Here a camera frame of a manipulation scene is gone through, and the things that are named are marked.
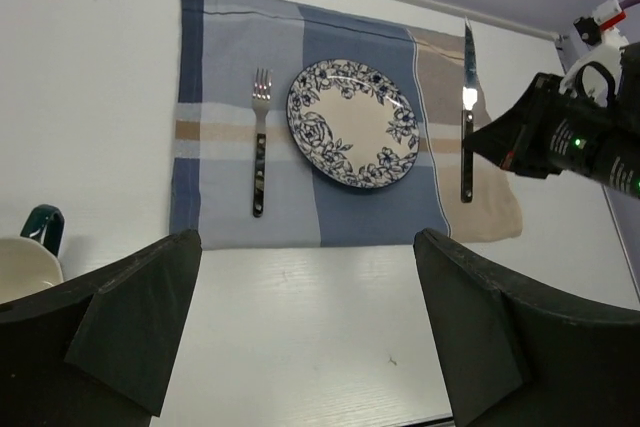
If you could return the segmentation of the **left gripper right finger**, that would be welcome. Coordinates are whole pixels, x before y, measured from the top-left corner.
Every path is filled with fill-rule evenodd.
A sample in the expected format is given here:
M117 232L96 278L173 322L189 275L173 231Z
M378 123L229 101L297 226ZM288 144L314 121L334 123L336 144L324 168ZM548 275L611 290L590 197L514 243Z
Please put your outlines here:
M426 229L417 273L458 426L635 426L639 314L550 287Z

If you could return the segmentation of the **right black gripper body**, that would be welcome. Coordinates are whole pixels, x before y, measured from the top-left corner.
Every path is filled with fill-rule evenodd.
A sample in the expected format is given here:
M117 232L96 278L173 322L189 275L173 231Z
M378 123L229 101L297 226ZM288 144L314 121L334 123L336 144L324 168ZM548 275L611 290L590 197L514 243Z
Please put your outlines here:
M620 74L602 61L580 66L568 93L545 98L534 136L541 177L567 170L639 197L639 44L615 55Z

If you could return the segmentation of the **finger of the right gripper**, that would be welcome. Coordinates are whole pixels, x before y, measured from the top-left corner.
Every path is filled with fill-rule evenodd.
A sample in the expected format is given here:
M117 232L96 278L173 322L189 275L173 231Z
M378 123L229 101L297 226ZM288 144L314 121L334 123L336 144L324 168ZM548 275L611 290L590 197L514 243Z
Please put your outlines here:
M544 108L540 92L527 91L505 114L466 135L465 151L478 154L499 169L527 178L559 175L540 144Z

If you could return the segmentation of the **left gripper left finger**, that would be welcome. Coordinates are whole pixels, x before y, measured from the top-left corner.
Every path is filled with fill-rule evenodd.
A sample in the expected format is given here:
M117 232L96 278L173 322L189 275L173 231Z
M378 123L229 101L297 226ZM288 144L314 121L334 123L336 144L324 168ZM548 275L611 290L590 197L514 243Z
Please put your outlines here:
M197 231L1 306L4 426L148 426L196 286Z

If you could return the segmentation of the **silver knife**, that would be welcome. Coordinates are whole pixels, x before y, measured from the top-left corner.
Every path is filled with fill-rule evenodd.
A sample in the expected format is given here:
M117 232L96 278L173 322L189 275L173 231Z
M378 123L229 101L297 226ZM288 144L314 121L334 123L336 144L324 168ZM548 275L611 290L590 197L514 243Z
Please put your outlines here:
M471 24L468 19L465 19L463 66L464 85L462 89L461 117L460 199L462 203L471 203L473 200L473 153L464 146L464 141L474 131L474 107L478 102L479 81L477 76L475 42Z

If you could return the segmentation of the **dark green mug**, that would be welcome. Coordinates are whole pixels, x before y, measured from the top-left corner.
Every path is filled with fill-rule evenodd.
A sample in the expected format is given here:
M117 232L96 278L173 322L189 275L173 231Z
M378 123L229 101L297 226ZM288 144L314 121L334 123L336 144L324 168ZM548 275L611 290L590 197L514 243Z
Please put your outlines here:
M11 302L64 281L58 259L65 218L52 205L36 206L21 232L1 239L1 303Z

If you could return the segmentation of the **blue floral plate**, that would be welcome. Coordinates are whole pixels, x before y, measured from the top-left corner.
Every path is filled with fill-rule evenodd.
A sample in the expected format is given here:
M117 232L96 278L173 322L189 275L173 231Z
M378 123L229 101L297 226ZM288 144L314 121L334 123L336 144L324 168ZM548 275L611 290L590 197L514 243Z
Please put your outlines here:
M418 157L419 123L409 101L361 62L327 59L306 67L291 84L286 118L303 156L348 187L387 187Z

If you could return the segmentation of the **silver fork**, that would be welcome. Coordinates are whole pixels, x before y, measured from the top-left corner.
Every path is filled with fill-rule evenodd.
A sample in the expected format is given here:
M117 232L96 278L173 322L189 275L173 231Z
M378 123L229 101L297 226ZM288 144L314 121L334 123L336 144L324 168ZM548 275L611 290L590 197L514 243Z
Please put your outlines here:
M258 68L252 90L252 109L256 117L252 198L252 213L255 218L261 217L264 212L267 147L266 117L271 102L271 87L271 72L268 69Z

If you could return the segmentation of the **blue beige striped placemat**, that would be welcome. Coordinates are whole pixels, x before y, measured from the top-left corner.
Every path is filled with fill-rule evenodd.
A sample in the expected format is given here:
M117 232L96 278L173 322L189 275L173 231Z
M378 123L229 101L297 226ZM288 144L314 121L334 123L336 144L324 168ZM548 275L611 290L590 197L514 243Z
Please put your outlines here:
M169 229L207 250L520 236L506 175L460 197L464 40L284 0L181 0Z

